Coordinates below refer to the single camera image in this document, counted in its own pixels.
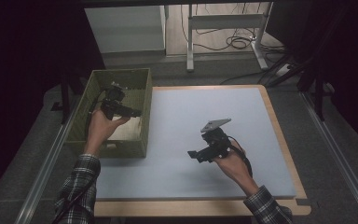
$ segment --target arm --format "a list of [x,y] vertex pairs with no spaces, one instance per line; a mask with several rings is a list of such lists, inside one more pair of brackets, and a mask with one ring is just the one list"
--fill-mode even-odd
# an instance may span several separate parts
[[[241,148],[236,142],[232,142],[232,145]],[[236,152],[230,151],[227,157],[223,159],[215,158],[213,160],[246,194],[247,198],[243,202],[254,214],[258,223],[292,223],[290,209],[279,206],[264,186],[257,186],[249,175],[245,163]]]
[[56,216],[78,195],[79,199],[62,215],[60,222],[53,223],[91,223],[94,219],[94,204],[96,198],[95,182],[101,171],[98,159],[99,148],[104,140],[113,134],[119,125],[130,118],[109,120],[101,110],[94,111],[89,124],[89,136],[83,154],[60,189],[55,205]]

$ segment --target metal rail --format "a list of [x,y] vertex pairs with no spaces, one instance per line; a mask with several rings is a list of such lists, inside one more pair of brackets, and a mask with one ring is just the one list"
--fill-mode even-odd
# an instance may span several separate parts
[[316,124],[316,127],[318,128],[325,143],[327,144],[328,149],[329,149],[334,161],[336,162],[339,171],[342,173],[354,198],[358,202],[358,178],[357,178],[356,174],[353,172],[351,166],[349,165],[344,154],[342,153],[341,149],[339,148],[336,140],[334,139],[333,135],[330,133],[327,125],[323,121],[319,120],[318,115],[313,110],[313,102],[310,99],[310,96],[304,92],[301,92],[300,95],[303,98],[303,100],[310,112],[310,116],[312,117],[313,121]]
[[72,117],[75,114],[78,102],[79,102],[78,98],[75,98],[73,100],[71,106],[73,110],[68,120],[66,121],[66,123],[64,123],[61,126],[56,138],[54,139],[54,142],[51,145],[50,150],[48,151],[48,155],[46,156],[45,161],[43,162],[39,170],[39,173],[36,176],[36,179],[34,180],[34,183],[31,186],[31,189],[24,203],[22,204],[22,208],[15,221],[16,224],[30,223],[34,215],[34,210],[36,209],[37,204],[39,203],[39,200],[45,189],[45,186],[48,183],[48,179],[50,178],[51,171],[54,168],[58,156],[60,155],[62,144],[65,141],[65,138],[68,134],[68,128],[70,127],[70,124],[72,122]]

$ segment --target gray floor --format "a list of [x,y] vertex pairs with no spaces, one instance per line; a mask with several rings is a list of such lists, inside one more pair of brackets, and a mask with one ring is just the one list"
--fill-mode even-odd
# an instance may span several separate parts
[[[165,57],[159,53],[104,55],[108,68],[150,67],[154,86],[218,85],[231,77],[243,76],[227,84],[256,84],[260,75],[253,54],[197,55],[195,72],[186,72],[186,58]],[[304,189],[310,199],[309,216],[294,217],[295,223],[358,223],[358,203],[316,129],[304,101],[296,91],[298,77],[268,89],[278,121],[294,159]],[[61,112],[50,111],[60,101],[60,87],[46,93],[45,104],[33,129],[24,140],[16,158],[0,181],[0,223],[14,223],[48,150],[60,129]],[[329,98],[324,98],[326,124],[336,138],[351,168],[358,176],[358,135],[338,114]],[[53,217],[54,197],[69,175],[76,154],[62,147],[60,156],[30,223],[49,223]],[[242,218],[217,219],[222,223],[243,223]],[[109,218],[100,218],[109,223]],[[210,219],[193,219],[211,223]],[[189,219],[128,218],[126,223],[191,223]]]

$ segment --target white board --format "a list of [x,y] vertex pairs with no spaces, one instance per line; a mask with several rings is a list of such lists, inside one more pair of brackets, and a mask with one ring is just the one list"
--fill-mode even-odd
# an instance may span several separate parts
[[236,138],[251,161],[254,179],[276,197],[296,190],[258,88],[153,91],[145,159],[101,159],[97,200],[243,198],[241,189],[213,162],[190,159],[207,144],[209,120]]

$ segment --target white surface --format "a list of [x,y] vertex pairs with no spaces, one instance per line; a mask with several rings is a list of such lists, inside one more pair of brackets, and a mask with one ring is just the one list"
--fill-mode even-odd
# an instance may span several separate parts
[[201,138],[209,120],[247,151],[255,181],[272,195],[296,191],[267,109],[257,88],[153,91],[145,159],[101,159],[97,199],[194,199],[242,197],[241,189],[215,163],[190,159],[207,147]]
[[101,53],[165,49],[163,6],[85,8]]

